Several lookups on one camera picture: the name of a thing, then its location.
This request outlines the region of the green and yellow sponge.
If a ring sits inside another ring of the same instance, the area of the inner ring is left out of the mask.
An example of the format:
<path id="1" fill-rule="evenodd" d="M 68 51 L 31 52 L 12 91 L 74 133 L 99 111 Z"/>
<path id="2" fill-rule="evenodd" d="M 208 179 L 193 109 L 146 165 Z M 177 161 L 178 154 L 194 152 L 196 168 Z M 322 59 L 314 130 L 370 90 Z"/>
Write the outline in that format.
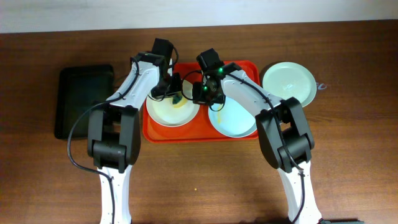
<path id="1" fill-rule="evenodd" d="M 174 108 L 182 107 L 186 103 L 186 99 L 182 95 L 175 95 L 172 98 L 172 106 Z"/>

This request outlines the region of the white plate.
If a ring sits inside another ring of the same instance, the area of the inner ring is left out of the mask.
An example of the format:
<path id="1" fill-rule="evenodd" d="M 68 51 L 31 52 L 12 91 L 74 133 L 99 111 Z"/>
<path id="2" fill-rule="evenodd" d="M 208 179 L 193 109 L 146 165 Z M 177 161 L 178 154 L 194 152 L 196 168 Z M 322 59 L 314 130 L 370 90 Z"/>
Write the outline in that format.
<path id="1" fill-rule="evenodd" d="M 172 106 L 172 98 L 156 101 L 151 98 L 151 95 L 148 95 L 146 98 L 146 109 L 149 116 L 156 123 L 170 128 L 189 123 L 197 115 L 200 105 L 194 104 L 185 98 L 186 103 L 182 107 L 174 108 Z"/>

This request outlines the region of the light blue plate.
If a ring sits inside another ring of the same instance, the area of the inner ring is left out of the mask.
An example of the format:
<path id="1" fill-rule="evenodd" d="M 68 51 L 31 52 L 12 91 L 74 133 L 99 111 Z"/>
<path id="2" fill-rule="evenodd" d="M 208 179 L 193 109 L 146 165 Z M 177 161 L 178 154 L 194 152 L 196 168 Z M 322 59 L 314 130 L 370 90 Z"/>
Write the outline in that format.
<path id="1" fill-rule="evenodd" d="M 211 125 L 219 133 L 230 138 L 243 138 L 257 130 L 254 116 L 228 97 L 223 105 L 210 106 L 208 117 Z"/>

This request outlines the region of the light green plate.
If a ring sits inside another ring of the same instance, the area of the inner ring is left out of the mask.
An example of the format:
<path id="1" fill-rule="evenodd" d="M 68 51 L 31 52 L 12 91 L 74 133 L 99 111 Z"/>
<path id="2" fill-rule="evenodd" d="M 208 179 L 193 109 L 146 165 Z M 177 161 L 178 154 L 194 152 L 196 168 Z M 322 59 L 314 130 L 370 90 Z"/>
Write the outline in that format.
<path id="1" fill-rule="evenodd" d="M 312 73 L 303 65 L 294 62 L 271 65 L 262 77 L 262 87 L 284 100 L 294 97 L 303 107 L 309 105 L 317 93 Z"/>

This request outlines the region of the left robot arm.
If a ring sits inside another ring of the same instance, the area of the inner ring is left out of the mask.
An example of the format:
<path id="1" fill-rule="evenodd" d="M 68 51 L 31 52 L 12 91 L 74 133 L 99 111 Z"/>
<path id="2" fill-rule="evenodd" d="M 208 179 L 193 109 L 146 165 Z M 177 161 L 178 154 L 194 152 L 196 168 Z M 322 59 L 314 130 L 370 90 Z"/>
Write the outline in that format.
<path id="1" fill-rule="evenodd" d="M 131 223 L 129 178 L 141 148 L 139 110 L 150 96 L 156 101 L 174 97 L 182 89 L 172 75 L 177 51 L 156 38 L 152 50 L 131 58 L 131 71 L 103 105 L 90 111 L 88 155 L 101 181 L 101 223 Z"/>

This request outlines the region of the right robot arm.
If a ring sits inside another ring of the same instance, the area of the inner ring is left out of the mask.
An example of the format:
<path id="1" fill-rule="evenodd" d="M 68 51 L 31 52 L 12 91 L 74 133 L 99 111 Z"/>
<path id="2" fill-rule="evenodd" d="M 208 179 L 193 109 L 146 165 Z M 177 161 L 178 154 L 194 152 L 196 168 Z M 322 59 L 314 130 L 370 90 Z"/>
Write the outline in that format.
<path id="1" fill-rule="evenodd" d="M 310 178 L 312 132 L 298 99 L 274 96 L 236 63 L 225 64 L 214 49 L 196 60 L 202 72 L 193 85 L 193 102 L 211 106 L 226 98 L 239 103 L 256 121 L 261 152 L 282 180 L 291 223 L 321 223 Z"/>

